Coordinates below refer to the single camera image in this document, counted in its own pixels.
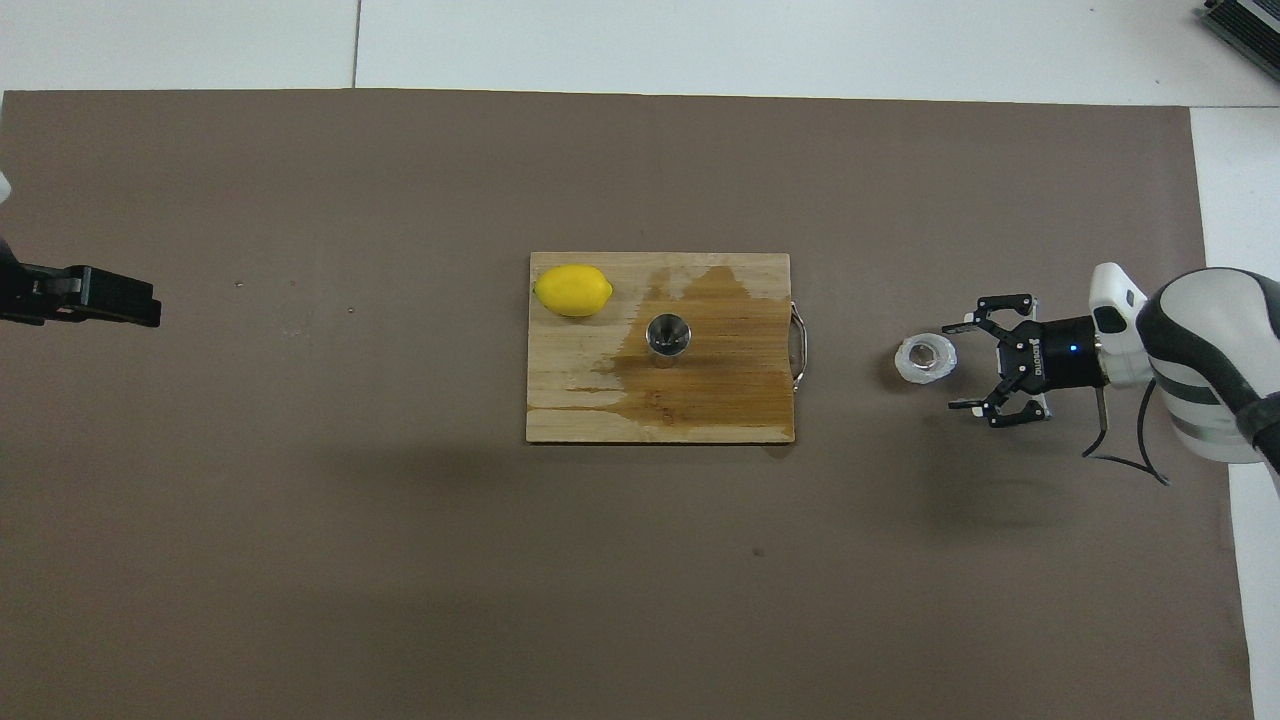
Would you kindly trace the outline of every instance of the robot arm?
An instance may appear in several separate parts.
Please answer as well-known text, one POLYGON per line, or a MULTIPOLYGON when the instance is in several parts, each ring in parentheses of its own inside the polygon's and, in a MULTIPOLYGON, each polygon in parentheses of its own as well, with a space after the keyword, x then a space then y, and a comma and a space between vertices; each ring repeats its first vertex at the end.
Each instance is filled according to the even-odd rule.
POLYGON ((1280 283, 1196 270, 1156 292, 1137 328, 1188 447, 1228 462, 1261 454, 1280 468, 1280 283))
MULTIPOLYGON (((9 197, 0 174, 0 202, 9 197)), ((160 325, 151 283, 88 265, 45 268, 19 263, 0 237, 0 319, 42 325, 45 320, 110 320, 160 325)))
MULTIPOLYGON (((1174 279, 1148 300, 1119 265, 1103 263, 1093 272, 1089 315, 1039 323, 1037 305, 1030 295, 982 297, 964 323, 942 328, 988 332, 1000 360, 1001 382, 991 395, 951 407, 969 407, 992 428, 1004 428, 1050 419, 1046 391, 1094 387, 1105 433, 1102 387, 1155 379, 1183 445, 1221 462, 1266 460, 1280 491, 1280 283, 1207 268, 1174 279), (1023 315, 1030 309, 1032 320, 1006 331, 987 316, 986 310, 1000 309, 1023 309, 1023 315), (1004 414, 1014 392, 1032 396, 1028 410, 1004 414)), ((1161 477, 1149 462, 1120 461, 1161 477)))

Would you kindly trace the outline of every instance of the yellow lemon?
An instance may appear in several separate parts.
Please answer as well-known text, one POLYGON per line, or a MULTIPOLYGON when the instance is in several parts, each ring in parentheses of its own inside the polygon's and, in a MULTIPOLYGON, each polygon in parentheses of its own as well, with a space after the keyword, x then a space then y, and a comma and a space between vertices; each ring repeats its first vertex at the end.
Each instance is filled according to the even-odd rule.
POLYGON ((534 295, 552 313, 585 318, 604 307, 613 286, 595 265, 557 265, 538 278, 534 295))

